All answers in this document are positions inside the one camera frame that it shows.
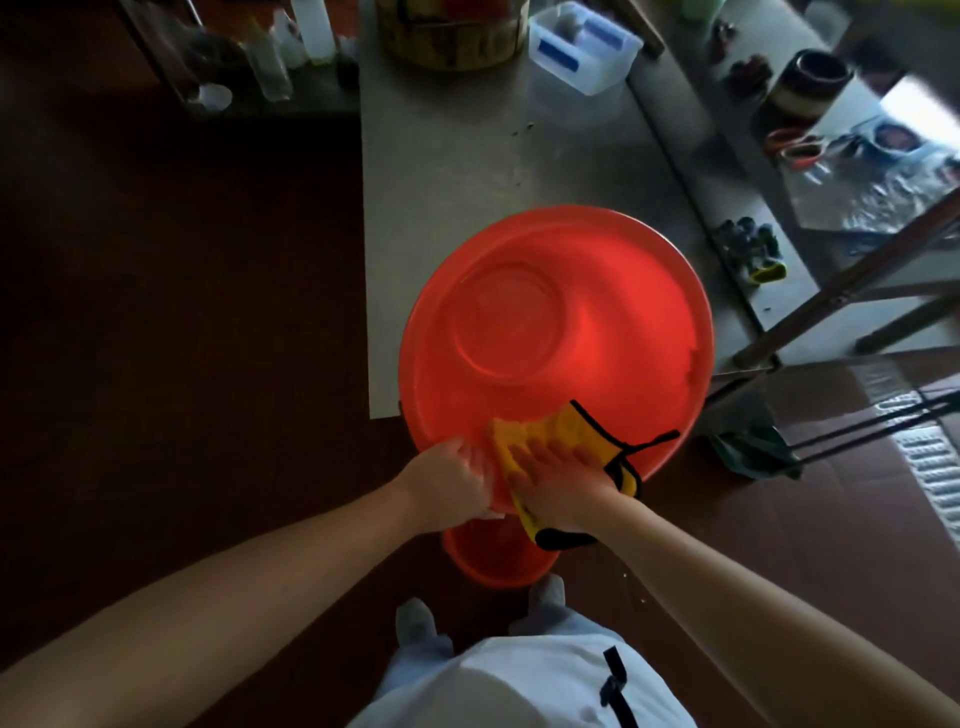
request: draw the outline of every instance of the yellow cleaning cloth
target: yellow cleaning cloth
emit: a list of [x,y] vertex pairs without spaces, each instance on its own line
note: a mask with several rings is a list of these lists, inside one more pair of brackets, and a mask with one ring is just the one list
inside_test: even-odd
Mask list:
[[[630,497],[640,497],[640,476],[627,461],[627,455],[640,452],[659,443],[676,440],[680,432],[671,430],[642,445],[628,445],[617,440],[600,426],[577,401],[571,400],[559,412],[529,423],[507,422],[494,418],[489,425],[493,449],[504,476],[519,473],[521,467],[510,454],[510,445],[526,449],[527,440],[560,440],[569,447],[583,445],[590,449],[604,464],[617,489]],[[596,541],[585,533],[566,533],[556,528],[547,528],[537,520],[516,496],[514,506],[530,540],[547,551],[559,551],[575,546],[585,546]]]

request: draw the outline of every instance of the stainless steel table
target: stainless steel table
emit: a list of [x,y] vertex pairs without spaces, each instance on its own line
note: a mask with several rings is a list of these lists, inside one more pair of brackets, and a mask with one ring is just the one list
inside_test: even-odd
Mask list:
[[399,414],[400,340],[430,275],[476,232],[533,207],[608,207],[669,238],[707,289],[715,373],[737,371],[730,357],[753,326],[625,84],[588,98],[526,58],[465,74],[421,70],[380,48],[373,0],[360,13],[372,418]]

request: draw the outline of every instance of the person's left hand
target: person's left hand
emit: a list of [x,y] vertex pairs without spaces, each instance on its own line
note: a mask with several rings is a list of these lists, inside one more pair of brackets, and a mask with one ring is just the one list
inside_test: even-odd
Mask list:
[[424,450],[411,460],[393,485],[412,501],[420,533],[443,531],[474,518],[498,518],[490,512],[494,464],[461,438]]

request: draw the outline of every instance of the blue strip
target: blue strip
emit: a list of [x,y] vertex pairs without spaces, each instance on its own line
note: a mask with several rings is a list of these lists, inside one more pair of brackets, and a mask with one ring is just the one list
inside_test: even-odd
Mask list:
[[611,48],[615,48],[618,51],[623,48],[623,37],[608,31],[606,28],[600,25],[597,25],[592,20],[587,20],[584,22],[584,30],[590,31],[594,36],[603,40]]
[[541,40],[540,45],[537,46],[537,50],[540,53],[543,53],[547,58],[552,60],[555,63],[563,66],[564,68],[577,72],[577,69],[580,68],[580,62],[577,61],[573,56],[564,53],[560,48],[555,46],[553,43],[548,40]]

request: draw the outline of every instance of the shoe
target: shoe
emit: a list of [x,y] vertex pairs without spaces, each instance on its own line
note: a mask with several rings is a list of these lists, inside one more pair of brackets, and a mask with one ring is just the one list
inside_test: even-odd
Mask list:
[[396,608],[396,641],[401,647],[437,636],[433,612],[415,596]]
[[537,583],[530,587],[530,593],[527,596],[527,610],[533,614],[541,604],[556,604],[559,607],[566,606],[566,589],[564,581],[555,573],[548,573],[541,576]]

